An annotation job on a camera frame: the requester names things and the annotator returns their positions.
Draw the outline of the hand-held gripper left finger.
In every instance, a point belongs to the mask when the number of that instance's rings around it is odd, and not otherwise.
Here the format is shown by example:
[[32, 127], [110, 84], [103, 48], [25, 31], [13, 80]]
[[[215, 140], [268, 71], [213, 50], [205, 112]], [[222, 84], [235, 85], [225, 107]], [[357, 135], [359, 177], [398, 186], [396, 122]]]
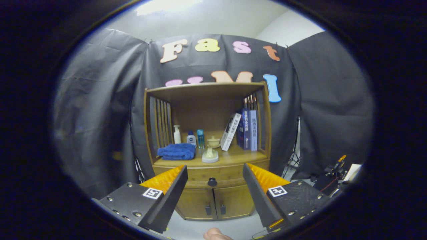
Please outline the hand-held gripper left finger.
[[131, 225], [163, 233], [187, 181], [187, 166], [180, 165], [141, 184], [127, 182], [105, 197], [92, 201]]

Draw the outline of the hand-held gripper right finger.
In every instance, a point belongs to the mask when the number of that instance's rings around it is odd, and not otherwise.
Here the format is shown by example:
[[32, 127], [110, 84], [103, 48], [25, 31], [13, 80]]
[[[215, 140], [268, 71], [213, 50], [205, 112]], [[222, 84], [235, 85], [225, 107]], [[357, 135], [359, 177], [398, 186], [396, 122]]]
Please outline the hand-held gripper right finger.
[[244, 164], [243, 177], [261, 224], [268, 231], [299, 225], [331, 200], [305, 181], [289, 182], [250, 163]]

